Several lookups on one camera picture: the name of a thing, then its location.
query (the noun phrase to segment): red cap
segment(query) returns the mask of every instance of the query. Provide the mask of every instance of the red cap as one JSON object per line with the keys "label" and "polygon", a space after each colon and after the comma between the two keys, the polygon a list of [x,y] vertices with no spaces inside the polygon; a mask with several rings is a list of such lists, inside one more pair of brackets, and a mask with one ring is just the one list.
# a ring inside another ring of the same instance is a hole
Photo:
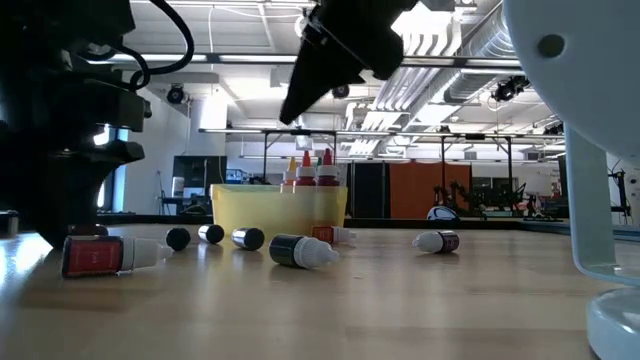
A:
{"label": "red cap", "polygon": [[309,151],[304,151],[304,156],[302,157],[302,166],[311,167],[311,157],[309,156]]}
{"label": "red cap", "polygon": [[333,165],[333,157],[331,156],[331,149],[324,151],[324,158],[322,159],[322,165]]}

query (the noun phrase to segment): bottle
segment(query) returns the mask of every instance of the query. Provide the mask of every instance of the bottle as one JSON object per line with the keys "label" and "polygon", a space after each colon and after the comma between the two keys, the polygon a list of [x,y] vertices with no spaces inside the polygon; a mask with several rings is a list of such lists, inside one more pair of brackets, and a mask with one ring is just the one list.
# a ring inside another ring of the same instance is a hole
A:
{"label": "bottle", "polygon": [[262,230],[255,228],[235,229],[231,234],[231,241],[241,249],[255,251],[264,244],[264,233]]}
{"label": "bottle", "polygon": [[331,246],[352,245],[352,240],[356,238],[356,234],[349,229],[337,226],[314,226],[311,228],[311,236],[329,243]]}
{"label": "bottle", "polygon": [[460,246],[460,238],[453,231],[435,231],[418,235],[413,246],[434,254],[448,254]]}
{"label": "bottle", "polygon": [[217,244],[224,239],[224,229],[220,225],[203,225],[198,229],[201,240]]}
{"label": "bottle", "polygon": [[173,250],[155,240],[120,236],[70,236],[62,254],[62,277],[113,275],[154,266]]}
{"label": "bottle", "polygon": [[278,235],[269,244],[269,255],[280,265],[313,269],[336,262],[340,254],[316,238]]}
{"label": "bottle", "polygon": [[333,165],[331,150],[326,149],[322,165],[318,166],[318,186],[340,186],[337,177],[338,167]]}
{"label": "bottle", "polygon": [[302,157],[302,166],[296,170],[296,180],[294,186],[316,186],[316,169],[311,166],[311,157],[309,151],[304,152]]}
{"label": "bottle", "polygon": [[291,189],[293,186],[293,182],[296,180],[296,167],[297,167],[296,158],[292,156],[291,159],[289,159],[289,167],[287,168],[287,171],[285,171],[282,176],[282,184],[280,184],[280,192],[282,193],[292,192]]}

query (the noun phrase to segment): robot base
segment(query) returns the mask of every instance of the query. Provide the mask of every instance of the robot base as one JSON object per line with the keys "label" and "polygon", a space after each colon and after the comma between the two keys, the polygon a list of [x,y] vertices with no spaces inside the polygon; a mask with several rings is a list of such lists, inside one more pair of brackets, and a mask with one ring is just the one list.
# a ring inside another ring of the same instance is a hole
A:
{"label": "robot base", "polygon": [[600,294],[587,307],[591,348],[601,359],[632,360],[640,354],[640,289]]}

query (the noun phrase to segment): yellow bin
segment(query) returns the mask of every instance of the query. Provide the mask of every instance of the yellow bin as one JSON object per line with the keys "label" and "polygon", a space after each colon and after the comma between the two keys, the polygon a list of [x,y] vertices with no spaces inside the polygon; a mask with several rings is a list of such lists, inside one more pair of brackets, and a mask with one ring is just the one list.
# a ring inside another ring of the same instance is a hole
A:
{"label": "yellow bin", "polygon": [[313,226],[343,226],[345,187],[212,185],[213,217],[225,234],[261,229],[270,241],[277,234],[311,235]]}

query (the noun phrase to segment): table surface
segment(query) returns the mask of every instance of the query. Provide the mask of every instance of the table surface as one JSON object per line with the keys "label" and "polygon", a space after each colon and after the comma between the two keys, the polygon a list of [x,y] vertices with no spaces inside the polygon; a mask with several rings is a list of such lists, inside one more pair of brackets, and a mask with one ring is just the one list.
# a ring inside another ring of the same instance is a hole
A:
{"label": "table surface", "polygon": [[[166,226],[113,228],[161,239]],[[192,234],[197,227],[189,227]],[[266,248],[193,236],[130,275],[62,280],[36,235],[0,241],[2,359],[590,359],[585,305],[617,287],[582,275],[568,237],[460,231],[421,254],[418,231],[358,230],[318,271]],[[640,247],[618,244],[622,262]]]}

